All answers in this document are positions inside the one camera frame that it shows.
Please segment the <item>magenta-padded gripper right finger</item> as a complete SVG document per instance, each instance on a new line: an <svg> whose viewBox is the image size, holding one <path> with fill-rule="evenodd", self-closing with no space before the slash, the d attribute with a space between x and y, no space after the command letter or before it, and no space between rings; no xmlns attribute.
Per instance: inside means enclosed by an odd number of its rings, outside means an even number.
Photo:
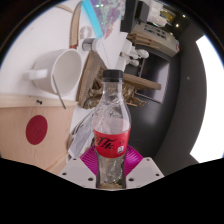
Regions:
<svg viewBox="0 0 224 224"><path fill-rule="evenodd" d="M151 157L141 156L130 146L127 147L123 171L127 189L140 188L164 177Z"/></svg>

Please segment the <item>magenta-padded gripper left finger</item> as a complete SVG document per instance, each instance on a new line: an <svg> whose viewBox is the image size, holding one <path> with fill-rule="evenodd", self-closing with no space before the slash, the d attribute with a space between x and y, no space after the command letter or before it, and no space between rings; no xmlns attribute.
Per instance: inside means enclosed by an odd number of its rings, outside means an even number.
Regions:
<svg viewBox="0 0 224 224"><path fill-rule="evenodd" d="M81 187L95 189L97 174L97 154L95 152L95 147L90 147L80 157L70 159L59 173L59 177Z"/></svg>

